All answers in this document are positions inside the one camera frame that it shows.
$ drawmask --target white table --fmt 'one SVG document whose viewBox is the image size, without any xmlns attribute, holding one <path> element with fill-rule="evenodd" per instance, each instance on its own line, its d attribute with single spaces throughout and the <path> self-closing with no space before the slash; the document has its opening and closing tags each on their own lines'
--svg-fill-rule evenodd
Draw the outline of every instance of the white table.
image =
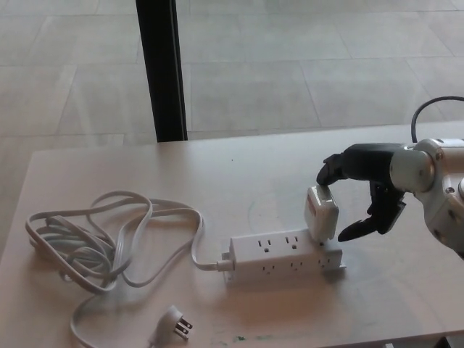
<svg viewBox="0 0 464 348">
<path fill-rule="evenodd" d="M 419 138 L 463 134 L 464 123 L 418 129 Z M 23 228 L 29 214 L 87 207 L 115 189 L 173 199 L 204 214 L 199 258 L 216 260 L 228 236 L 304 227 L 305 192 L 325 157 L 355 142 L 409 140 L 404 125 L 35 153 L 0 264 L 0 347 L 68 347 L 69 317 L 88 296 L 34 255 Z M 365 217 L 368 183 L 332 191 L 340 228 Z M 406 202 L 393 231 L 343 244 L 343 276 L 227 289 L 220 273 L 184 257 L 150 291 L 116 290 L 107 311 L 85 316 L 80 329 L 100 347 L 145 347 L 175 304 L 194 324 L 188 346 L 196 348 L 374 347 L 463 332 L 464 263 L 428 232 L 419 202 Z M 154 228 L 133 272 L 146 274 L 188 233 L 187 225 Z"/>
</svg>

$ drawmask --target robotic hand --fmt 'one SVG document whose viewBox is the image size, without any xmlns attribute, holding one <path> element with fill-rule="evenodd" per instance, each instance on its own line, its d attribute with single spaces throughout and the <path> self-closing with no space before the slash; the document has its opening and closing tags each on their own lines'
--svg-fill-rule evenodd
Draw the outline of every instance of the robotic hand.
<svg viewBox="0 0 464 348">
<path fill-rule="evenodd" d="M 319 185 L 344 179 L 370 182 L 370 217 L 345 228 L 339 241 L 390 231 L 405 208 L 405 193 L 410 192 L 422 203 L 430 232 L 464 258 L 464 140 L 355 144 L 324 163 Z"/>
</svg>

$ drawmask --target white power strip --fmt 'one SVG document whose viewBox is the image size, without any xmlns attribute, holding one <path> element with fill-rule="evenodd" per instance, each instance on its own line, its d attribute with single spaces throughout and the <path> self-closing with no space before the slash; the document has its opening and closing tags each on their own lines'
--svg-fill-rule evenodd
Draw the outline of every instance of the white power strip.
<svg viewBox="0 0 464 348">
<path fill-rule="evenodd" d="M 337 241 L 316 242 L 305 230 L 232 237 L 223 260 L 233 263 L 230 283 L 295 278 L 344 268 Z"/>
</svg>

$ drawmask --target outlet socket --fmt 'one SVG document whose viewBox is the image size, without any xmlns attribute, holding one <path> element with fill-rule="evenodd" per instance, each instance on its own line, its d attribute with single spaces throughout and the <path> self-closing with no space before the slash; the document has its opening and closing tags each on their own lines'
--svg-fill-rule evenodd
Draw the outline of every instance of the outlet socket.
<svg viewBox="0 0 464 348">
<path fill-rule="evenodd" d="M 319 243 L 307 229 L 231 238 L 224 260 L 232 260 L 233 283 L 307 276 L 343 268 L 337 241 Z"/>
</svg>

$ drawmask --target floor tile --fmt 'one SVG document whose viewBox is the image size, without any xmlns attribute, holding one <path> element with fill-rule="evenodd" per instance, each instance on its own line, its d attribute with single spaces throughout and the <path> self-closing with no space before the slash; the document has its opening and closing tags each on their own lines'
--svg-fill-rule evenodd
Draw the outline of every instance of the floor tile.
<svg viewBox="0 0 464 348">
<path fill-rule="evenodd" d="M 145 64 L 144 59 L 144 48 L 142 46 L 142 39 L 138 40 L 138 48 L 137 48 L 137 64 Z"/>
<path fill-rule="evenodd" d="M 78 68 L 60 134 L 137 133 L 153 129 L 143 65 L 83 65 Z"/>
<path fill-rule="evenodd" d="M 191 66 L 193 131 L 319 125 L 298 63 Z"/>
<path fill-rule="evenodd" d="M 366 3 L 375 12 L 456 10 L 450 0 L 366 0 Z"/>
<path fill-rule="evenodd" d="M 189 140 L 203 140 L 216 138 L 235 138 L 237 136 L 257 136 L 257 130 L 214 130 L 203 132 L 188 132 Z"/>
<path fill-rule="evenodd" d="M 367 12 L 364 0 L 278 0 L 280 13 Z"/>
<path fill-rule="evenodd" d="M 75 67 L 0 67 L 0 135 L 54 134 Z"/>
<path fill-rule="evenodd" d="M 190 10 L 193 15 L 265 14 L 272 1 L 278 0 L 190 0 Z"/>
<path fill-rule="evenodd" d="M 259 130 L 258 133 L 261 136 L 269 134 L 287 134 L 287 133 L 309 133 L 309 132 L 320 132 L 329 131 L 333 129 L 342 129 L 345 127 L 312 127 L 312 128 L 287 128 L 287 129 L 264 129 Z"/>
<path fill-rule="evenodd" d="M 93 15 L 99 0 L 9 0 L 6 15 Z"/>
<path fill-rule="evenodd" d="M 122 135 L 0 138 L 0 255 L 34 151 L 122 144 Z"/>
<path fill-rule="evenodd" d="M 326 16 L 241 16 L 240 22 L 250 62 L 349 58 Z"/>
<path fill-rule="evenodd" d="M 451 2 L 457 9 L 464 10 L 464 0 L 451 0 Z"/>
<path fill-rule="evenodd" d="M 48 17 L 28 57 L 32 65 L 135 62 L 137 16 Z"/>
<path fill-rule="evenodd" d="M 244 45 L 237 16 L 178 16 L 183 63 L 243 62 Z"/>
<path fill-rule="evenodd" d="M 464 56 L 464 12 L 427 12 L 423 18 L 455 56 Z"/>
<path fill-rule="evenodd" d="M 96 13 L 98 15 L 136 15 L 136 2 L 135 0 L 99 0 Z"/>
<path fill-rule="evenodd" d="M 3 254 L 5 244 L 7 243 L 9 229 L 16 211 L 16 205 L 17 198 L 11 199 L 9 197 L 0 196 L 0 259 Z"/>
<path fill-rule="evenodd" d="M 157 136 L 154 133 L 128 133 L 124 135 L 124 145 L 151 145 L 157 143 Z"/>
<path fill-rule="evenodd" d="M 431 97 L 464 96 L 464 58 L 415 58 L 407 62 Z M 462 101 L 441 101 L 436 106 L 448 120 L 463 119 Z"/>
<path fill-rule="evenodd" d="M 0 65 L 22 64 L 43 22 L 43 17 L 0 17 Z"/>
<path fill-rule="evenodd" d="M 190 14 L 190 0 L 176 0 L 175 9 L 178 15 Z"/>
<path fill-rule="evenodd" d="M 415 12 L 339 14 L 334 20 L 353 58 L 451 55 Z"/>
<path fill-rule="evenodd" d="M 429 95 L 403 59 L 302 63 L 323 127 L 409 123 Z M 423 119 L 443 120 L 435 107 Z"/>
</svg>

